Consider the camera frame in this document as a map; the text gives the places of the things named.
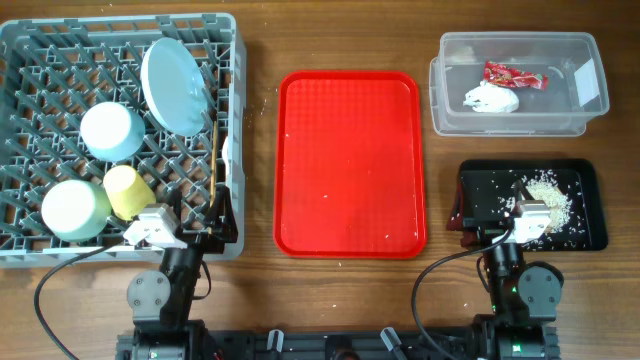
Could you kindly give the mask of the wooden chopstick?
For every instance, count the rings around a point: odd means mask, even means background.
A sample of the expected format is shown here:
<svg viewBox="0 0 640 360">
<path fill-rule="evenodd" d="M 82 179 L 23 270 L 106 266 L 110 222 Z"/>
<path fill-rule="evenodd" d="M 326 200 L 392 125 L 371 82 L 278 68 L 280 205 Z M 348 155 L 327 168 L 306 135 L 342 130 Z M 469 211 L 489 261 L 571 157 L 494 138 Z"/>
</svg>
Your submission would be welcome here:
<svg viewBox="0 0 640 360">
<path fill-rule="evenodd" d="M 211 176 L 210 176 L 210 202 L 209 205 L 213 205 L 216 197 L 216 180 L 217 180 L 217 152 L 218 152 L 218 140 L 219 140 L 219 126 L 218 122 L 213 121 L 211 130 Z"/>
</svg>

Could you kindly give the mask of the white tissue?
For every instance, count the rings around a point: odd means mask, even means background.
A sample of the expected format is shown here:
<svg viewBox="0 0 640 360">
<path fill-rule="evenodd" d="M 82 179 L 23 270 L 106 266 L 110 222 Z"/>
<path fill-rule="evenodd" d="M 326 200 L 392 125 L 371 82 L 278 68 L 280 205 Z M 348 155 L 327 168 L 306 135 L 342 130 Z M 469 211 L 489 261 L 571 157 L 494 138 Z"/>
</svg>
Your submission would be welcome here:
<svg viewBox="0 0 640 360">
<path fill-rule="evenodd" d="M 511 113 L 519 108 L 519 98 L 508 88 L 482 81 L 465 94 L 463 105 L 480 113 Z"/>
</svg>

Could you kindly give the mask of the green saucer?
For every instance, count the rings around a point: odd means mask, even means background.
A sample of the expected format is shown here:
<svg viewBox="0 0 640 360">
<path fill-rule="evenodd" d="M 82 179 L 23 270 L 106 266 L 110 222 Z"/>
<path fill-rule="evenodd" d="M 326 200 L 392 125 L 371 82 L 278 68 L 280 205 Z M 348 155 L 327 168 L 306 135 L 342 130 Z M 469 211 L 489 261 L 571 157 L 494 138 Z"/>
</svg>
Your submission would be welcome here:
<svg viewBox="0 0 640 360">
<path fill-rule="evenodd" d="M 111 211 L 104 189 L 82 180 L 66 180 L 54 185 L 41 206 L 45 225 L 67 242 L 86 241 L 99 235 Z"/>
</svg>

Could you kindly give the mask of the light blue bowl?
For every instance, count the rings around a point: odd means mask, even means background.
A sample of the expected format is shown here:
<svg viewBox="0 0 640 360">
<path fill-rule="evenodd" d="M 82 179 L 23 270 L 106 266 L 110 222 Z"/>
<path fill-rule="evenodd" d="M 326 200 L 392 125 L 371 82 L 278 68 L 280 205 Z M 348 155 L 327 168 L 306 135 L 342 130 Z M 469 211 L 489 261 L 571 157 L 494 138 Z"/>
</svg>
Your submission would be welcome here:
<svg viewBox="0 0 640 360">
<path fill-rule="evenodd" d="M 145 131 L 144 120 L 116 102 L 91 107 L 80 123 L 80 135 L 89 152 L 107 162 L 133 156 L 142 146 Z"/>
</svg>

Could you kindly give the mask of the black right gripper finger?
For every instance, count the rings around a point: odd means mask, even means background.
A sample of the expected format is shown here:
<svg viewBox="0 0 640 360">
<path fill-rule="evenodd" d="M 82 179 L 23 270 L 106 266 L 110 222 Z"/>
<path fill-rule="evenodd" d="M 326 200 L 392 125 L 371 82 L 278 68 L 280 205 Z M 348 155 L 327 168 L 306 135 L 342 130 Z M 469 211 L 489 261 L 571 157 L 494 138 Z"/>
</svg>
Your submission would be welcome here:
<svg viewBox="0 0 640 360">
<path fill-rule="evenodd" d="M 518 203 L 520 201 L 532 201 L 534 199 L 534 197 L 530 194 L 521 180 L 517 180 L 513 184 L 513 190 L 515 203 Z"/>
<path fill-rule="evenodd" d="M 464 190 L 462 181 L 457 181 L 454 203 L 446 225 L 447 231 L 462 231 L 464 229 Z"/>
</svg>

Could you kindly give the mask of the white plastic fork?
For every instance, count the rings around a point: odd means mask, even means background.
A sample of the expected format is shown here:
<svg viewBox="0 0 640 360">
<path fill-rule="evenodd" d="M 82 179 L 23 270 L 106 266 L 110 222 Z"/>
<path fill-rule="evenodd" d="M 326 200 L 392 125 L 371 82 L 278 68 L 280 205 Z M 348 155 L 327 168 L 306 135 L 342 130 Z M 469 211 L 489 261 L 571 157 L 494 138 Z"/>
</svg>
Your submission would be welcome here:
<svg viewBox="0 0 640 360">
<path fill-rule="evenodd" d="M 232 187 L 232 181 L 234 179 L 234 172 L 235 172 L 232 155 L 233 155 L 232 137 L 226 136 L 221 148 L 221 158 L 224 164 L 225 183 L 229 188 Z"/>
</svg>

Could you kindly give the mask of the red plastic tray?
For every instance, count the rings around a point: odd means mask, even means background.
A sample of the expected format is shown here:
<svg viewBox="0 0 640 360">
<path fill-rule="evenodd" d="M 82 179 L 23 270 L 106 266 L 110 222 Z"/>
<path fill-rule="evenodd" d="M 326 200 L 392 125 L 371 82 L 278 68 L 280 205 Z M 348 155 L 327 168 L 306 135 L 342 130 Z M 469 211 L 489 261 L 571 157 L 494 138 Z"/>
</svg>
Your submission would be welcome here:
<svg viewBox="0 0 640 360">
<path fill-rule="evenodd" d="M 401 71 L 281 82 L 273 239 L 298 258 L 408 259 L 427 243 L 420 91 Z"/>
</svg>

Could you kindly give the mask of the pile of rice waste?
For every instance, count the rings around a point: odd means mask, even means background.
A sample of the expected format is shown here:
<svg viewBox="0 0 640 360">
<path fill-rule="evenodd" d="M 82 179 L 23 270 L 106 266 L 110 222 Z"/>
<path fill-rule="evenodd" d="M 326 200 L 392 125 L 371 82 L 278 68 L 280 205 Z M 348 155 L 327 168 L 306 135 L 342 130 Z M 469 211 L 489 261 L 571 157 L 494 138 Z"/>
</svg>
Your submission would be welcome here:
<svg viewBox="0 0 640 360">
<path fill-rule="evenodd" d="M 587 219 L 580 184 L 563 182 L 553 170 L 518 172 L 510 169 L 505 175 L 504 185 L 497 178 L 491 180 L 497 191 L 496 203 L 491 206 L 493 215 L 511 215 L 515 218 L 513 184 L 517 180 L 524 183 L 534 197 L 533 200 L 543 201 L 551 210 L 551 223 L 543 235 L 521 245 L 532 250 L 544 247 L 555 250 L 562 246 L 575 247 L 584 240 L 587 235 Z"/>
</svg>

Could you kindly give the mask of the light blue plate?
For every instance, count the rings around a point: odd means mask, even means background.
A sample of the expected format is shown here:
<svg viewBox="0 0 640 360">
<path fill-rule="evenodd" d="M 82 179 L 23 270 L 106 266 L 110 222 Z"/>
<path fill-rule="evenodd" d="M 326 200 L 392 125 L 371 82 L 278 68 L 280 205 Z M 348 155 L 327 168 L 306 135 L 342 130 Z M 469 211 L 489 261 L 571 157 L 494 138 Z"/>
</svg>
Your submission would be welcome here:
<svg viewBox="0 0 640 360">
<path fill-rule="evenodd" d="M 145 52 L 143 95 L 155 120 L 166 130 L 193 136 L 205 126 L 205 82 L 195 59 L 178 40 L 161 38 Z"/>
</svg>

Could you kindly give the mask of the black waste tray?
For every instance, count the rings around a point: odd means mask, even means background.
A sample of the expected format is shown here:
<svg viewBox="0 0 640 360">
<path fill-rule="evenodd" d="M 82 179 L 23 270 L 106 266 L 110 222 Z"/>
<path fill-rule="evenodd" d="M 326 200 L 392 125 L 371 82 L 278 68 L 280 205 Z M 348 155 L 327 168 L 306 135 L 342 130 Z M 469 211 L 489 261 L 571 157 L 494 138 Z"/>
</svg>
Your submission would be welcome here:
<svg viewBox="0 0 640 360">
<path fill-rule="evenodd" d="M 563 182 L 580 184 L 582 200 L 587 219 L 587 235 L 575 247 L 562 246 L 552 250 L 548 247 L 527 251 L 600 251 L 609 244 L 609 236 L 596 172 L 593 165 L 585 159 L 547 159 L 547 160 L 467 160 L 459 167 L 458 180 L 464 190 L 464 227 L 473 223 L 500 220 L 504 215 L 493 215 L 491 206 L 496 203 L 497 191 L 491 184 L 497 178 L 502 185 L 506 183 L 505 172 L 533 170 L 553 170 Z"/>
</svg>

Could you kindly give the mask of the white label in bin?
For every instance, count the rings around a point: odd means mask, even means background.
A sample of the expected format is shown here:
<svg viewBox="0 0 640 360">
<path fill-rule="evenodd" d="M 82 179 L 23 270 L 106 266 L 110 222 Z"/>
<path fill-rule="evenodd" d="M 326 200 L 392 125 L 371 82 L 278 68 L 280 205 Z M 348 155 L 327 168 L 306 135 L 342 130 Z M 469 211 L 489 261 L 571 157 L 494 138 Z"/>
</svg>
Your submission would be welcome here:
<svg viewBox="0 0 640 360">
<path fill-rule="evenodd" d="M 586 105 L 600 95 L 598 79 L 593 59 L 589 59 L 574 72 L 578 102 L 580 106 Z"/>
</svg>

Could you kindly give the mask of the yellow cup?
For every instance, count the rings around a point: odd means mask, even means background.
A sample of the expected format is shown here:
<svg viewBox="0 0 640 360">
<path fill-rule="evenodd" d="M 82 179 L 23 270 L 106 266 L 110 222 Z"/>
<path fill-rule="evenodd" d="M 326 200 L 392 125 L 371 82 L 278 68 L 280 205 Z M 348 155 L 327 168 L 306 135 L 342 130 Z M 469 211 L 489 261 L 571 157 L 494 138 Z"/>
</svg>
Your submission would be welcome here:
<svg viewBox="0 0 640 360">
<path fill-rule="evenodd" d="M 131 221 L 150 204 L 156 202 L 152 189 L 137 170 L 128 165 L 118 165 L 107 171 L 103 186 L 115 215 Z"/>
</svg>

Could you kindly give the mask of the clear plastic waste bin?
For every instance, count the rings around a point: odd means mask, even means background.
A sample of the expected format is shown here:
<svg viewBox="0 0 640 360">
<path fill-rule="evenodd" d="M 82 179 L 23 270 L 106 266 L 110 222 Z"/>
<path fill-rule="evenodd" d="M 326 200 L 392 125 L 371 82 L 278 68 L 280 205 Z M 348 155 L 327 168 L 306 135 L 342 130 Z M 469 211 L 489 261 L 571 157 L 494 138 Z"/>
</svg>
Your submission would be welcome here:
<svg viewBox="0 0 640 360">
<path fill-rule="evenodd" d="M 600 95 L 580 106 L 574 72 L 589 59 Z M 463 101 L 485 81 L 487 61 L 544 74 L 548 87 L 508 88 L 519 98 L 514 112 L 475 112 Z M 442 136 L 575 137 L 610 109 L 599 48 L 586 32 L 448 32 L 430 63 L 429 101 L 434 129 Z"/>
</svg>

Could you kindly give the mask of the grey dishwasher rack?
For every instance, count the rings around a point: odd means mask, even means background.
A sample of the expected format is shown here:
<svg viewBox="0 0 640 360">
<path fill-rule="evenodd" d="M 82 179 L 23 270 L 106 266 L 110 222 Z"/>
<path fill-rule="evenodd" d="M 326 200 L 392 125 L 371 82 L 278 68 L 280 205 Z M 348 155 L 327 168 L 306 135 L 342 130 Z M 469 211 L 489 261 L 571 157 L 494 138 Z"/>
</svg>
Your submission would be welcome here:
<svg viewBox="0 0 640 360">
<path fill-rule="evenodd" d="M 142 90 L 145 52 L 161 38 L 180 41 L 194 57 L 207 87 L 204 129 L 183 137 L 152 116 Z M 245 224 L 243 113 L 247 51 L 228 13 L 24 19 L 1 27 L 1 265 L 52 267 L 76 255 L 90 262 L 159 262 L 160 248 L 123 238 L 127 223 L 110 216 L 94 238 L 69 243 L 45 225 L 46 193 L 66 180 L 100 184 L 109 164 L 93 157 L 80 135 L 93 105 L 116 102 L 146 126 L 140 150 L 127 159 L 159 199 L 182 193 L 182 226 L 207 230 L 211 130 L 218 122 L 216 185 L 226 185 L 221 148 L 232 137 L 231 192 L 238 227 Z"/>
</svg>

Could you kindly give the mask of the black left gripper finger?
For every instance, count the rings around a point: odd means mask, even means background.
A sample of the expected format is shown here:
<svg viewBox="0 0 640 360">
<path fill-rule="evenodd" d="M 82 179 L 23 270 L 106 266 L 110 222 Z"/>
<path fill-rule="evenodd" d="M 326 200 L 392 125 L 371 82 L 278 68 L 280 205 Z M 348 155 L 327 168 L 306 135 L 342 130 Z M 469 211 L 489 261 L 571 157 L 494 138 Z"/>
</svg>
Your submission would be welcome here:
<svg viewBox="0 0 640 360">
<path fill-rule="evenodd" d="M 231 192 L 226 185 L 216 185 L 213 202 L 207 210 L 207 227 L 212 235 L 237 235 Z"/>
<path fill-rule="evenodd" d="M 179 189 L 174 189 L 168 194 L 167 204 L 172 209 L 172 212 L 176 218 L 176 223 L 180 225 L 182 223 L 181 221 L 182 193 Z"/>
</svg>

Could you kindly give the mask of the red snack wrapper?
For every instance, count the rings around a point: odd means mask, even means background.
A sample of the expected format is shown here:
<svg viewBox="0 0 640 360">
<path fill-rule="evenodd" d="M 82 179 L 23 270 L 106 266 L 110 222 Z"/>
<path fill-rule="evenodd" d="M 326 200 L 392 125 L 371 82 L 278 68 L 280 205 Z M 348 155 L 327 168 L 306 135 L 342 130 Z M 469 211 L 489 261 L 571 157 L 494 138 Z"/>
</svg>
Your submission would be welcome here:
<svg viewBox="0 0 640 360">
<path fill-rule="evenodd" d="M 483 79 L 495 86 L 506 88 L 533 88 L 544 91 L 549 79 L 544 74 L 521 71 L 504 64 L 487 61 L 483 70 Z"/>
</svg>

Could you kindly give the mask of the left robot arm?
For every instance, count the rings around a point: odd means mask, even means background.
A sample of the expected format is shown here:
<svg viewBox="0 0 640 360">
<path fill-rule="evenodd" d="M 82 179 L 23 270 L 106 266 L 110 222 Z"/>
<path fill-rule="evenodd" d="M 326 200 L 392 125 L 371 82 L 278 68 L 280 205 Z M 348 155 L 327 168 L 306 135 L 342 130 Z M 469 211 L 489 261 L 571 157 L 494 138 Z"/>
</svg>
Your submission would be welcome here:
<svg viewBox="0 0 640 360">
<path fill-rule="evenodd" d="M 124 238 L 163 249 L 157 270 L 134 277 L 127 289 L 133 310 L 134 332 L 120 335 L 117 359 L 222 359 L 224 353 L 202 320 L 189 318 L 192 303 L 202 300 L 195 289 L 200 274 L 210 278 L 206 254 L 221 253 L 238 239 L 231 192 L 215 187 L 213 202 L 206 207 L 205 233 L 187 233 L 181 225 L 182 196 L 174 191 L 168 203 L 146 206 L 133 218 Z"/>
</svg>

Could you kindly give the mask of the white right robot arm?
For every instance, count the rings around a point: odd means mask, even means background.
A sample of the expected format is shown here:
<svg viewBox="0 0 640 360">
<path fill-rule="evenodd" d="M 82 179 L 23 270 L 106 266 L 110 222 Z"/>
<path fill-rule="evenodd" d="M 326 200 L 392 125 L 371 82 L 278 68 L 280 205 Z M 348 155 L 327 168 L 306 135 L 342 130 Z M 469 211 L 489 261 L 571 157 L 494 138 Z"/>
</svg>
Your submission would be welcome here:
<svg viewBox="0 0 640 360">
<path fill-rule="evenodd" d="M 477 270 L 490 295 L 492 312 L 474 317 L 466 336 L 468 359 L 537 359 L 561 357 L 556 307 L 564 277 L 554 266 L 526 262 L 524 245 L 543 235 L 551 211 L 518 180 L 513 185 L 515 205 L 498 221 L 463 219 L 466 196 L 456 193 L 449 231 L 460 231 L 461 246 L 480 250 Z"/>
</svg>

